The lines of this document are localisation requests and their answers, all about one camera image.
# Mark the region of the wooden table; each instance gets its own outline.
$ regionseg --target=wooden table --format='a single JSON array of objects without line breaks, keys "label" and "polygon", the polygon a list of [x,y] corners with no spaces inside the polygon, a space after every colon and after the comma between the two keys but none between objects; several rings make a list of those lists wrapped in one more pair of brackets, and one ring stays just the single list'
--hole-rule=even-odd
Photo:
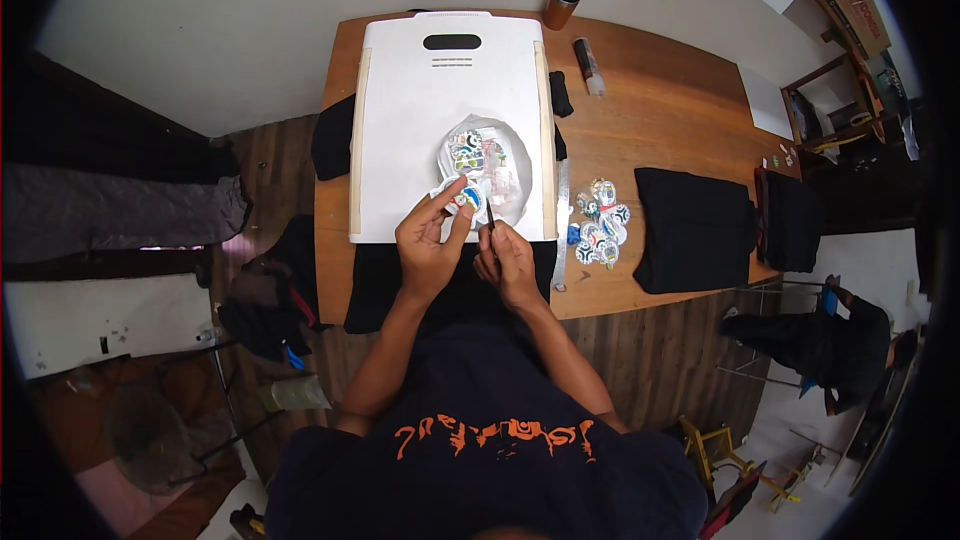
[{"label": "wooden table", "polygon": [[[493,15],[539,19],[528,11]],[[360,49],[369,22],[412,17],[393,13],[342,21],[333,42],[322,108],[356,90]],[[585,36],[606,81],[606,95],[587,94],[573,54]],[[560,31],[543,29],[551,72],[566,75],[574,114],[557,118],[570,159],[571,195],[597,177],[616,185],[630,207],[628,239],[613,269],[584,266],[567,251],[567,292],[553,291],[560,319],[599,316],[688,300],[709,292],[647,294],[633,278],[643,254],[644,218],[634,168],[652,167],[744,184],[754,193],[754,168],[778,155],[782,174],[800,176],[797,159],[786,167],[780,144],[790,142],[754,127],[737,65],[693,46],[590,18],[571,18]],[[314,190],[317,294],[324,323],[343,324],[354,287],[354,245],[348,240],[349,176],[317,182]],[[576,212],[571,222],[582,220]],[[756,260],[750,282],[776,275]]]}]

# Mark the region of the white board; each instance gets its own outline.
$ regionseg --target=white board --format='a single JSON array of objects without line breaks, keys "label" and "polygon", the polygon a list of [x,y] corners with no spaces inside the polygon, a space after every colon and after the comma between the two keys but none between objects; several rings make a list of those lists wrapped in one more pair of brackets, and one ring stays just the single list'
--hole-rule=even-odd
[{"label": "white board", "polygon": [[[427,49],[425,38],[434,34],[473,34],[482,42],[473,49]],[[556,238],[555,226],[552,235],[545,232],[545,208],[553,209],[554,200],[551,196],[545,206],[535,55],[535,42],[543,39],[539,21],[476,11],[417,13],[366,27],[368,74],[365,78],[361,70],[356,112],[362,126],[358,129],[354,122],[351,148],[360,147],[359,162],[356,154],[351,156],[351,176],[361,172],[358,187],[351,179],[352,243],[396,241],[398,224],[442,179],[437,165],[441,142],[470,114],[505,122],[533,163],[532,190],[514,226],[517,232],[531,242]],[[545,100],[549,105],[548,93]],[[552,139],[552,116],[549,126]],[[353,215],[357,195],[359,221]],[[444,224],[444,238],[449,231],[450,221]],[[467,241],[476,238],[471,232]]]},{"label": "white board", "polygon": [[144,357],[212,343],[196,340],[212,323],[210,293],[192,273],[6,282],[3,290],[13,345],[28,380],[121,355]]}]

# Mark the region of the metal ruler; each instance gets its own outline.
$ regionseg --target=metal ruler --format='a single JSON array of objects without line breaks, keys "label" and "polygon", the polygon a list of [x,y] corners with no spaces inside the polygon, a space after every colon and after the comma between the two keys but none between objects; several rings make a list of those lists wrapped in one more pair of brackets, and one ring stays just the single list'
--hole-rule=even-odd
[{"label": "metal ruler", "polygon": [[553,279],[550,280],[553,290],[558,293],[567,291],[564,274],[567,272],[567,228],[571,213],[570,159],[563,159],[557,171],[557,263],[553,266]]}]

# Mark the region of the yellow stand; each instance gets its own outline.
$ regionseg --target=yellow stand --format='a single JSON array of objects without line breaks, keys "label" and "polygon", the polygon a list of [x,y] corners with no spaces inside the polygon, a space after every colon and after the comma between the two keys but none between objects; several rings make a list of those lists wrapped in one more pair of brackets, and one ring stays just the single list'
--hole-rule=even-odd
[{"label": "yellow stand", "polygon": [[[746,479],[757,469],[755,462],[745,461],[734,452],[734,438],[731,436],[729,427],[723,426],[708,433],[701,433],[700,429],[693,426],[683,415],[679,417],[679,425],[683,427],[683,432],[686,434],[683,452],[686,453],[693,462],[693,467],[697,471],[697,477],[700,478],[700,482],[710,493],[710,496],[716,496],[714,492],[714,471],[717,469],[715,463],[726,460],[732,461],[740,470],[740,480]],[[720,444],[716,450],[713,451],[712,455],[708,455],[706,442],[714,438],[720,438]],[[806,471],[803,473],[796,470],[790,471],[799,477],[798,483],[807,476]],[[769,478],[761,475],[760,481],[774,491],[774,498],[771,498],[770,502],[767,503],[767,509],[771,512],[776,513],[780,507],[780,503],[784,500],[793,503],[800,502],[800,497],[790,494],[786,489],[777,486]]]}]

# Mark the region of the man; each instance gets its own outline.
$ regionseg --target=man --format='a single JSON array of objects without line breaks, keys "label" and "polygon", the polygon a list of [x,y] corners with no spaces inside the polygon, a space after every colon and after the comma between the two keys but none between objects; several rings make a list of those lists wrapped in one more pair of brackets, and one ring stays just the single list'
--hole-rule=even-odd
[{"label": "man", "polygon": [[826,286],[849,309],[849,319],[827,315],[819,306],[810,313],[772,316],[738,315],[733,307],[719,333],[816,382],[824,390],[826,414],[833,416],[868,400],[886,369],[909,366],[917,334],[906,331],[891,341],[890,320],[882,308],[837,285],[833,275]]},{"label": "man", "polygon": [[707,500],[680,443],[627,433],[539,294],[532,248],[513,228],[482,228],[473,266],[515,317],[478,313],[417,337],[471,229],[464,207],[440,243],[444,205],[465,185],[423,198],[396,228],[402,288],[336,424],[287,443],[267,534],[694,538]]}]

